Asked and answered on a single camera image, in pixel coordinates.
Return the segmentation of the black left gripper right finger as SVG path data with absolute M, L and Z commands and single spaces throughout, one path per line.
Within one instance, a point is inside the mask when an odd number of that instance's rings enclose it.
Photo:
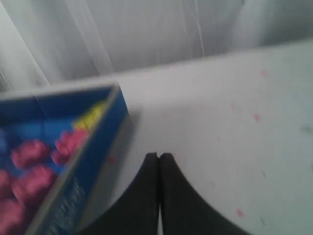
M 159 158 L 159 183 L 164 235 L 247 234 L 203 200 L 171 153 L 164 153 Z

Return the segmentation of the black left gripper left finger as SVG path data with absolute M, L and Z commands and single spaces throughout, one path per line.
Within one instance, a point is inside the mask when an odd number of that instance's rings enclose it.
M 158 157 L 146 154 L 135 178 L 118 200 L 82 235 L 156 235 L 159 217 Z

